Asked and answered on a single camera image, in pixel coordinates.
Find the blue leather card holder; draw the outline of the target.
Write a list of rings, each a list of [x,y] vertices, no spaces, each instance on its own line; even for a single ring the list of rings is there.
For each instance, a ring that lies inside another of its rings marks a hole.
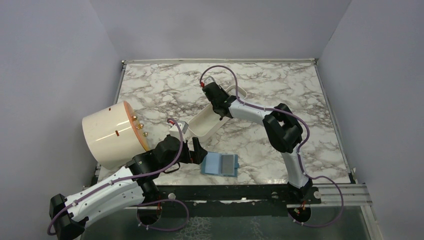
[[[235,155],[233,175],[221,174],[222,155]],[[237,154],[208,152],[207,156],[204,158],[203,162],[201,163],[200,173],[203,175],[236,178],[238,176],[238,168],[239,168],[238,159],[239,159],[239,156]]]

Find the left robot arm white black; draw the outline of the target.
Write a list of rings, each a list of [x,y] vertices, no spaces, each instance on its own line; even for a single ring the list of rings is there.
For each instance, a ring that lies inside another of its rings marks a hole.
[[[203,162],[208,152],[193,137],[193,150],[188,143],[167,135],[155,148],[137,154],[117,172],[79,193],[50,199],[47,227],[49,236],[74,240],[97,220],[130,206],[155,205],[157,212],[164,197],[154,183],[161,173],[170,174],[173,165]]]

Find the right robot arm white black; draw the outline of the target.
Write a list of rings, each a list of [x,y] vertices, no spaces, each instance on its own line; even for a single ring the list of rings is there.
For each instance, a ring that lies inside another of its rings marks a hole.
[[[201,83],[202,91],[221,118],[246,120],[264,127],[269,143],[281,153],[288,173],[289,199],[300,204],[309,196],[312,180],[306,176],[305,164],[298,147],[303,128],[286,104],[264,107],[237,99],[216,82]]]

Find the grey card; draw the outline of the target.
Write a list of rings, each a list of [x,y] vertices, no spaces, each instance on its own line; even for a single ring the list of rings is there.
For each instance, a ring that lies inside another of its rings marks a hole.
[[[221,156],[221,170],[223,175],[233,175],[235,172],[235,155],[225,154]]]

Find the white oblong plastic tray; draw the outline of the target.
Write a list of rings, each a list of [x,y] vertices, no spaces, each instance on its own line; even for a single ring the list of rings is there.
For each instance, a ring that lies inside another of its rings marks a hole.
[[[221,119],[220,115],[213,111],[210,103],[188,121],[188,130],[192,137],[198,138],[200,143],[205,143],[228,120],[228,117]]]

